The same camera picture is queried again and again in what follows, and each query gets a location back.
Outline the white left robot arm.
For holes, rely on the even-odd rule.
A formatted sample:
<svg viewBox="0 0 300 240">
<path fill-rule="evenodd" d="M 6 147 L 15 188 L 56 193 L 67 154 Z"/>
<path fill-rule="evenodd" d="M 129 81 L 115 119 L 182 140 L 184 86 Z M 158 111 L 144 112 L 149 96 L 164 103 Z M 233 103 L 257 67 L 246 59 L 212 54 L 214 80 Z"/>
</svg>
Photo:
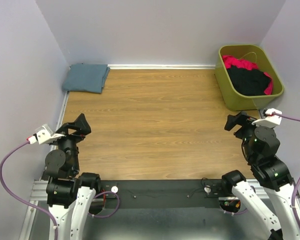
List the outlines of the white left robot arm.
<svg viewBox="0 0 300 240">
<path fill-rule="evenodd" d="M 81 113 L 64 123 L 48 144 L 56 146 L 45 158 L 48 212 L 53 217 L 49 239 L 81 240 L 93 198 L 101 191 L 99 174 L 80 174 L 77 144 L 92 132 Z"/>
</svg>

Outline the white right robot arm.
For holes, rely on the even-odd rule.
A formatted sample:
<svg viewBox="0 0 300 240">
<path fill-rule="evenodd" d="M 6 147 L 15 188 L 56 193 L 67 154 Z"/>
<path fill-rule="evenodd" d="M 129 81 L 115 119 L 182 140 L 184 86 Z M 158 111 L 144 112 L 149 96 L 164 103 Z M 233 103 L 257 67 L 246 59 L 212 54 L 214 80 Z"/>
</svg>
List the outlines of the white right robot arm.
<svg viewBox="0 0 300 240">
<path fill-rule="evenodd" d="M 264 118 L 260 119 L 244 111 L 230 114 L 224 129 L 230 131 L 240 126 L 234 136 L 241 140 L 242 154 L 274 210 L 265 205 L 238 170 L 224 174 L 221 186 L 243 203 L 269 240 L 300 240 L 300 204 L 297 202 L 300 177 L 295 181 L 287 165 L 276 155 L 281 143 L 275 127 L 285 116 L 275 108 L 268 108 L 263 114 Z"/>
</svg>

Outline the blue-grey t shirt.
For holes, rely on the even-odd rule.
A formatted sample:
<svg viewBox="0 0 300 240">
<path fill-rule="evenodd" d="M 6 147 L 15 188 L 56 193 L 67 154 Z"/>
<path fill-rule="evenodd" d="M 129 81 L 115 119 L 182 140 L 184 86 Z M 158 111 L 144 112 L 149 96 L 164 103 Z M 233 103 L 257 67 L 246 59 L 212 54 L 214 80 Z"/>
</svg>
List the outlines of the blue-grey t shirt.
<svg viewBox="0 0 300 240">
<path fill-rule="evenodd" d="M 107 64 L 72 64 L 62 84 L 62 89 L 67 92 L 101 94 L 109 72 L 110 68 Z"/>
</svg>

